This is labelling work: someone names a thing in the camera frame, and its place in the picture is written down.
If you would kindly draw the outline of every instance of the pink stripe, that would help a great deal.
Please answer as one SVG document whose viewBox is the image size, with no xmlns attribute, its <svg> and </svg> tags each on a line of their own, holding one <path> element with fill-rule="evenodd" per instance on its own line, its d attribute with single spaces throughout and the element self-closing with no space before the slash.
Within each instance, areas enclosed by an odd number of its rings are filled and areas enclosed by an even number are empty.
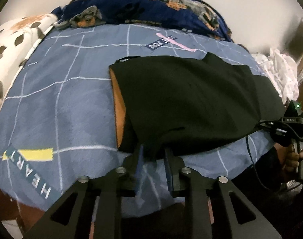
<svg viewBox="0 0 303 239">
<path fill-rule="evenodd" d="M 183 48 L 183 49 L 186 49 L 186 50 L 188 50 L 188 51 L 190 51 L 190 52 L 196 52 L 196 49 L 191 49 L 191 48 L 189 48 L 189 47 L 184 46 L 183 44 L 177 43 L 176 41 L 174 41 L 174 40 L 172 40 L 172 39 L 170 39 L 170 38 L 165 37 L 165 36 L 162 35 L 161 33 L 156 33 L 156 35 L 157 35 L 158 37 L 161 37 L 161 38 L 163 38 L 164 40 L 166 40 L 166 41 L 168 41 L 168 42 L 170 42 L 170 43 L 172 43 L 172 44 L 175 44 L 175 45 L 177 45 L 177 46 L 179 46 L 179 47 L 181 47 L 181 48 Z"/>
</svg>

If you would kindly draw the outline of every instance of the black cloth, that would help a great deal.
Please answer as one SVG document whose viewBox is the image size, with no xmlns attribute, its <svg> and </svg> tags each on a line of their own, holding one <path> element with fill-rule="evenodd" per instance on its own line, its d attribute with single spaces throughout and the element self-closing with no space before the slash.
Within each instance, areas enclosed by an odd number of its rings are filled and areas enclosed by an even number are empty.
<svg viewBox="0 0 303 239">
<path fill-rule="evenodd" d="M 256 171 L 262 184 L 273 191 L 278 191 L 281 183 L 284 182 L 281 175 L 282 166 L 274 147 L 261 156 L 256 163 Z M 235 177 L 232 182 L 243 192 L 250 191 L 259 195 L 257 198 L 258 201 L 261 200 L 261 192 L 265 197 L 272 194 L 272 192 L 265 190 L 261 186 L 252 165 Z"/>
<path fill-rule="evenodd" d="M 164 146 L 176 155 L 211 150 L 253 133 L 260 120 L 278 120 L 284 114 L 267 77 L 211 53 L 203 60 L 139 57 L 110 68 L 126 106 L 125 127 L 130 128 L 124 136 L 137 137 L 152 157 L 162 157 Z M 119 149 L 132 148 L 123 139 Z"/>
</svg>

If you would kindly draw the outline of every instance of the black t-shirt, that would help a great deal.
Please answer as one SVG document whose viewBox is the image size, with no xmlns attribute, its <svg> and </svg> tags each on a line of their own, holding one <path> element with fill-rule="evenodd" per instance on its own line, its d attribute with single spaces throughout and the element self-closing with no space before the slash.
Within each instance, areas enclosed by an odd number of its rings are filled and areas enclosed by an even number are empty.
<svg viewBox="0 0 303 239">
<path fill-rule="evenodd" d="M 132 58 L 110 68 L 126 106 L 127 139 L 119 147 L 125 152 L 132 152 L 133 143 L 157 158 L 165 146 L 175 155 L 208 151 L 253 133 L 260 120 L 284 114 L 267 77 L 211 53 L 203 60 Z"/>
</svg>

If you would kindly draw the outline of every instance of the white crumpled cloth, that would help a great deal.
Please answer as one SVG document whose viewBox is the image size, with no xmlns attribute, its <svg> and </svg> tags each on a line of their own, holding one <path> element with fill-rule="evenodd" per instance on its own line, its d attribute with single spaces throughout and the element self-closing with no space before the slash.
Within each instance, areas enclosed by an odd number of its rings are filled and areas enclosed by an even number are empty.
<svg viewBox="0 0 303 239">
<path fill-rule="evenodd" d="M 283 104 L 287 100 L 297 100 L 299 85 L 297 80 L 297 64 L 292 57 L 280 54 L 278 49 L 270 49 L 270 56 L 252 54 L 272 82 L 274 88 L 282 98 Z"/>
<path fill-rule="evenodd" d="M 6 97 L 20 69 L 53 28 L 54 14 L 10 20 L 0 26 L 0 99 Z"/>
</svg>

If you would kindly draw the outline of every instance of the bed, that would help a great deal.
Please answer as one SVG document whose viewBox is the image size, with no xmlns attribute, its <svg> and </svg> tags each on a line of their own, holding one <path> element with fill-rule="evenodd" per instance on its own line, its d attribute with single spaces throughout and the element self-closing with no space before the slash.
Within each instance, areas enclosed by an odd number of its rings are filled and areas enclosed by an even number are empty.
<svg viewBox="0 0 303 239">
<path fill-rule="evenodd" d="M 157 55 L 203 59 L 211 52 L 232 65 L 248 65 L 254 75 L 264 75 L 244 48 L 219 37 L 221 33 L 195 34 L 190 25 L 171 29 L 147 23 L 109 24 L 104 18 L 97 26 L 73 28 L 69 20 L 58 17 L 57 27 L 21 65 L 0 111 L 0 188 L 43 211 L 78 177 L 103 176 L 128 155 L 116 146 L 108 73 L 116 60 Z M 264 131 L 249 136 L 254 162 L 273 145 Z M 251 165 L 245 139 L 182 158 L 186 166 L 211 178 L 232 179 Z M 122 199 L 122 215 L 144 216 L 182 201 L 168 192 L 164 161 L 147 162 L 137 196 Z"/>
</svg>

